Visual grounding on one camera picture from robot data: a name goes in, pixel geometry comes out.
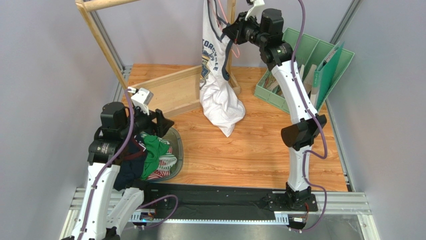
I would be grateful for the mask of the white tank top navy trim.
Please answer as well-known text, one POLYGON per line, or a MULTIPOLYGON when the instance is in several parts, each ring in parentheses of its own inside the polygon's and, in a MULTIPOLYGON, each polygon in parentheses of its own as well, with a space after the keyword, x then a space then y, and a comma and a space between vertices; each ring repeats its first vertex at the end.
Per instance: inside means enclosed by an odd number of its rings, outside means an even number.
POLYGON ((228 138, 246 110, 229 84, 227 71, 229 52, 233 43, 223 32, 228 26, 219 16, 217 2, 203 2, 201 74, 199 101, 203 114, 228 138))

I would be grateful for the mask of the pink wire hanger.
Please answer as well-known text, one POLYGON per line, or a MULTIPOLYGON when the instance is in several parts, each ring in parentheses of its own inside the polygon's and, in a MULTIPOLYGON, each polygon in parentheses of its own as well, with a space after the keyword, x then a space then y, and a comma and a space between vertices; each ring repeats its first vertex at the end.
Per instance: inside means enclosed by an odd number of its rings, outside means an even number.
POLYGON ((223 64, 232 55, 234 26, 220 16, 221 2, 205 0, 202 16, 202 58, 210 64, 223 64))

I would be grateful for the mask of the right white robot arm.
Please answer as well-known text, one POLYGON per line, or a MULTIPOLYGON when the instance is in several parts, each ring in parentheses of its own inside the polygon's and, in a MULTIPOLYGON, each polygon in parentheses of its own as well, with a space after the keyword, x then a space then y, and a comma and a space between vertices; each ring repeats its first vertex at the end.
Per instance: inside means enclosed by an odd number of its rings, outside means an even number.
POLYGON ((299 210, 313 201, 309 159, 327 118, 318 114, 303 89, 294 48, 283 40, 283 26, 282 12, 267 8, 260 22, 249 12, 241 12, 222 32, 236 45, 249 42, 257 46, 261 60, 280 86, 292 123, 280 132, 290 158, 283 202, 288 209, 299 210))

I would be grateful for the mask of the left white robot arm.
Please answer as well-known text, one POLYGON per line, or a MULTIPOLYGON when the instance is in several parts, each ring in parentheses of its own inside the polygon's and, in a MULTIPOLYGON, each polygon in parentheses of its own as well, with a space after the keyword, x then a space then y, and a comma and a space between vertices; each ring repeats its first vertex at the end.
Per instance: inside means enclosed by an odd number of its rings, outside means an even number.
POLYGON ((103 106, 101 126, 88 148, 88 177, 79 215, 65 237, 67 240, 119 240, 133 212, 144 202, 144 191, 130 187, 111 212, 108 211, 113 185, 122 162, 132 160, 124 151, 136 134, 151 130, 163 137, 175 124, 159 109, 142 112, 140 107, 126 107, 122 102, 103 106))

